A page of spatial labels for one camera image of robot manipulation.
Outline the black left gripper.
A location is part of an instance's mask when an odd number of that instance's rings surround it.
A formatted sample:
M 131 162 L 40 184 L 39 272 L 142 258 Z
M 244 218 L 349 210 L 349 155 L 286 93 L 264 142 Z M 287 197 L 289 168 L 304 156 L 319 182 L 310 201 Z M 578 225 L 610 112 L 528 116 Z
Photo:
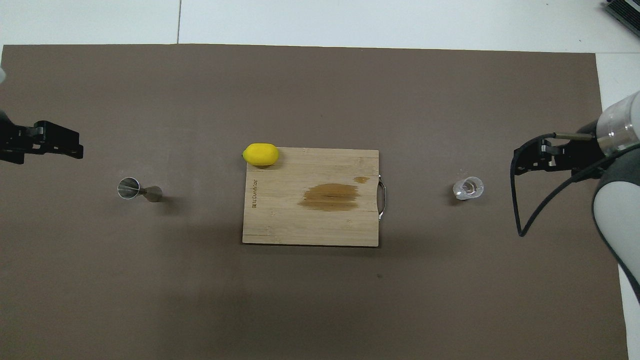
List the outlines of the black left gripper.
M 35 149 L 35 139 L 45 145 Z M 83 159 L 84 148 L 80 145 L 80 134 L 76 131 L 52 121 L 37 121 L 34 128 L 16 125 L 6 112 L 1 111 L 0 160 L 22 165 L 25 163 L 25 154 L 57 154 Z

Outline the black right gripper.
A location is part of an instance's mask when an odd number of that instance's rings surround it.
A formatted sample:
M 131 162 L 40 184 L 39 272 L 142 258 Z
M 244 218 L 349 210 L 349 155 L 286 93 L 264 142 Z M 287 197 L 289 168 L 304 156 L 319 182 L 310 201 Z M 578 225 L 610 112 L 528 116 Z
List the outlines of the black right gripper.
M 557 146 L 553 146 L 548 139 L 539 139 L 514 150 L 514 175 L 548 171 L 549 167 L 551 172 L 571 171 L 576 174 L 604 158 L 606 155 L 595 138 L 569 140 Z

